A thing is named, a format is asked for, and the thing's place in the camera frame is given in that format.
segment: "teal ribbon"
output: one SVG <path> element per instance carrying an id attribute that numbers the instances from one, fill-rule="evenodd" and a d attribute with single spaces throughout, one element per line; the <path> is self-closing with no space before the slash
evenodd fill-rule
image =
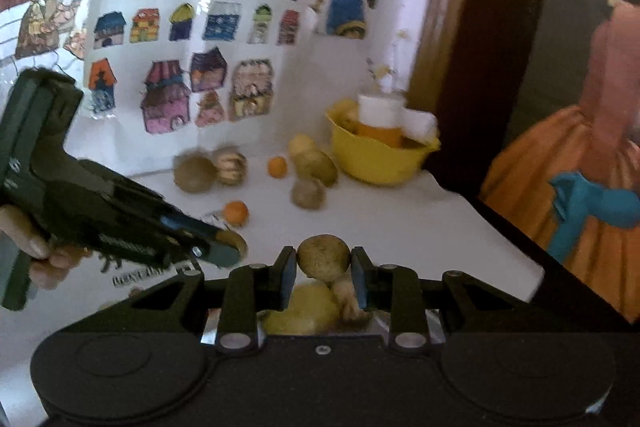
<path id="1" fill-rule="evenodd" d="M 572 253 L 589 216 L 620 229 L 640 223 L 640 198 L 632 190 L 606 188 L 580 172 L 562 172 L 550 183 L 556 191 L 553 206 L 559 225 L 547 252 L 559 263 Z"/>

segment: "orange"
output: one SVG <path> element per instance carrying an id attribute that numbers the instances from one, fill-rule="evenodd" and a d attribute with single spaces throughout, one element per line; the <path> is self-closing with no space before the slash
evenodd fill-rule
<path id="1" fill-rule="evenodd" d="M 242 201 L 231 201 L 225 205 L 222 214 L 232 227 L 242 227 L 249 218 L 249 209 Z"/>
<path id="2" fill-rule="evenodd" d="M 284 178 L 287 175 L 287 161 L 282 156 L 271 158 L 267 170 L 272 178 Z"/>

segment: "drawing of houses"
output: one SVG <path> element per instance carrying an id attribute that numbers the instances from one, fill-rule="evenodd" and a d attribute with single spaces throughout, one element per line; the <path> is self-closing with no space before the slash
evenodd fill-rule
<path id="1" fill-rule="evenodd" d="M 126 22 L 121 12 L 106 13 L 95 23 L 94 50 L 117 46 L 124 42 Z"/>
<path id="2" fill-rule="evenodd" d="M 178 60 L 154 62 L 146 76 L 146 95 L 141 108 L 149 134 L 164 134 L 190 121 L 190 91 L 182 81 Z"/>
<path id="3" fill-rule="evenodd" d="M 294 45 L 300 26 L 300 13 L 295 10 L 286 10 L 280 20 L 280 31 L 278 32 L 278 45 Z"/>
<path id="4" fill-rule="evenodd" d="M 226 60 L 220 50 L 215 47 L 206 53 L 194 53 L 190 75 L 193 92 L 220 89 L 226 76 Z"/>
<path id="5" fill-rule="evenodd" d="M 273 67 L 268 58 L 243 60 L 234 71 L 231 118 L 269 114 L 273 100 Z"/>
<path id="6" fill-rule="evenodd" d="M 152 42 L 158 40 L 160 32 L 160 12 L 158 8 L 145 8 L 138 10 L 133 17 L 129 42 Z"/>
<path id="7" fill-rule="evenodd" d="M 211 4 L 203 39 L 206 41 L 232 41 L 240 22 L 242 6 L 234 2 L 215 2 Z"/>
<path id="8" fill-rule="evenodd" d="M 118 83 L 106 58 L 91 65 L 89 90 L 92 94 L 92 109 L 95 115 L 116 107 L 114 86 Z"/>
<path id="9" fill-rule="evenodd" d="M 225 110 L 215 91 L 206 92 L 198 102 L 198 107 L 200 108 L 198 117 L 196 118 L 196 125 L 198 127 L 214 125 L 225 120 Z"/>
<path id="10" fill-rule="evenodd" d="M 269 40 L 269 26 L 273 14 L 267 4 L 258 6 L 254 12 L 254 29 L 249 36 L 249 44 L 266 44 Z"/>
<path id="11" fill-rule="evenodd" d="M 170 41 L 183 41 L 191 37 L 191 27 L 195 12 L 190 4 L 181 4 L 169 18 L 171 31 L 169 31 Z"/>

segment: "fingernail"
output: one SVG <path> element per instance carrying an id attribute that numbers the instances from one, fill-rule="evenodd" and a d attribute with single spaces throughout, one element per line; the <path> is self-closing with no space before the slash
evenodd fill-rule
<path id="1" fill-rule="evenodd" d="M 33 252 L 33 256 L 37 259 L 46 259 L 49 256 L 49 245 L 41 237 L 34 237 L 29 242 L 29 247 Z"/>

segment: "yellow basket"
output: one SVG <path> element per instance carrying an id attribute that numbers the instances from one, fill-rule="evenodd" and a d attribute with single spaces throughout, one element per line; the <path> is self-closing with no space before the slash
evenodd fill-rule
<path id="1" fill-rule="evenodd" d="M 350 176 L 373 185 L 399 185 L 420 171 L 424 159 L 440 149 L 440 141 L 422 144 L 404 138 L 393 148 L 373 138 L 356 136 L 341 127 L 341 115 L 356 107 L 354 100 L 339 100 L 326 112 L 332 124 L 332 147 L 338 165 Z"/>

